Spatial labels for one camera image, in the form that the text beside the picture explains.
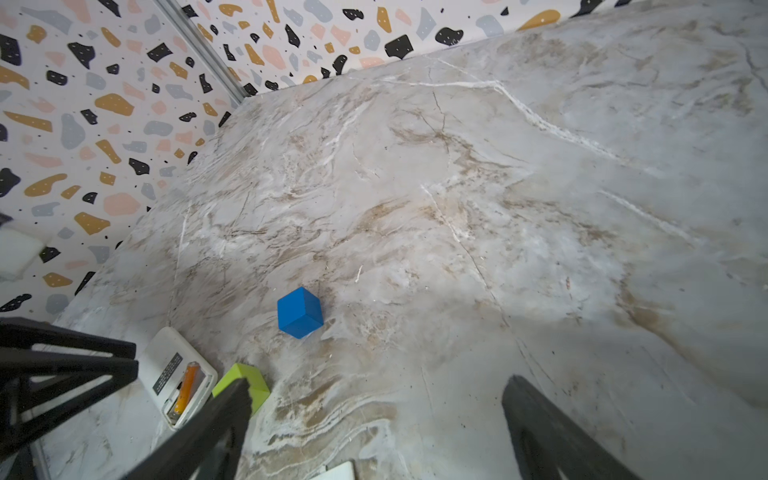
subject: gray metal trim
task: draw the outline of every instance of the gray metal trim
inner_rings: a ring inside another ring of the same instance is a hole
[[[221,60],[221,57],[217,55],[211,44],[203,38],[197,27],[189,21],[189,18],[181,10],[176,0],[154,0],[154,3],[163,12],[165,18],[176,28],[181,37],[197,53],[211,74],[227,89],[229,96],[237,104],[242,104],[245,97],[249,95],[237,83],[237,80],[232,76],[229,68]]]

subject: white device with battery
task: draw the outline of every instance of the white device with battery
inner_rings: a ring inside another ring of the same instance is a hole
[[[189,402],[183,412],[174,415],[187,366],[197,362]],[[179,429],[197,413],[219,381],[216,370],[175,329],[165,326],[149,342],[139,358],[139,380],[152,402],[172,429]]]

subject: terrazzo patterned panel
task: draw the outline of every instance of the terrazzo patterned panel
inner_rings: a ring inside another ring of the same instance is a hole
[[[630,0],[177,0],[250,94],[375,67]]]
[[[0,211],[52,238],[0,316],[51,320],[229,116],[151,0],[0,4]]]

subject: cube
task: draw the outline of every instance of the cube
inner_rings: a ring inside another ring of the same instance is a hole
[[[320,300],[303,286],[277,300],[277,325],[285,333],[302,339],[323,326]]]
[[[261,376],[261,372],[255,366],[235,363],[230,371],[221,377],[221,380],[214,386],[214,390],[211,393],[213,396],[218,396],[230,383],[237,379],[248,381],[248,394],[251,399],[250,416],[254,416],[259,407],[266,401],[266,398],[270,396],[270,389],[267,388],[264,377]]]

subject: orange battery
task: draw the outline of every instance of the orange battery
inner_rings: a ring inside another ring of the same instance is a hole
[[[184,372],[184,381],[181,383],[181,390],[179,390],[179,398],[176,400],[176,405],[174,406],[174,413],[176,415],[181,415],[184,413],[184,409],[187,408],[187,404],[190,402],[190,397],[192,396],[194,377],[199,370],[199,363],[189,362],[189,364],[187,364],[187,371]]]

